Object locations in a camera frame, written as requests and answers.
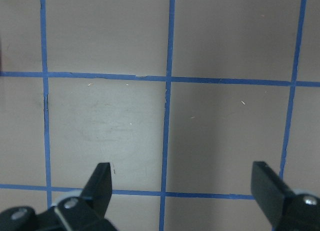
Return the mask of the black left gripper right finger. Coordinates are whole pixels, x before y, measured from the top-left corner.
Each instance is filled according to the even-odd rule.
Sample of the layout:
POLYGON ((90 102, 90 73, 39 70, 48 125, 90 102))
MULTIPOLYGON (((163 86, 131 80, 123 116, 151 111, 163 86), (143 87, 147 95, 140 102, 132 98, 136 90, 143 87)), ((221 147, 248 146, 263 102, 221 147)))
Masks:
POLYGON ((292 190, 266 162, 252 163, 250 190, 275 231, 320 229, 320 198, 292 190))

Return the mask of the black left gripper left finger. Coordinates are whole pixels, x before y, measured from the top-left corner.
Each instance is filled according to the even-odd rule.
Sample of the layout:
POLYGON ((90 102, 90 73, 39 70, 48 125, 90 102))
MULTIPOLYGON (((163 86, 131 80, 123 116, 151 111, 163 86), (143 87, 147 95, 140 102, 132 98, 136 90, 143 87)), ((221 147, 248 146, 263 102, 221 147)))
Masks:
POLYGON ((110 163, 98 163, 80 195, 61 200, 54 213, 65 231, 115 231, 105 218, 111 197, 110 163))

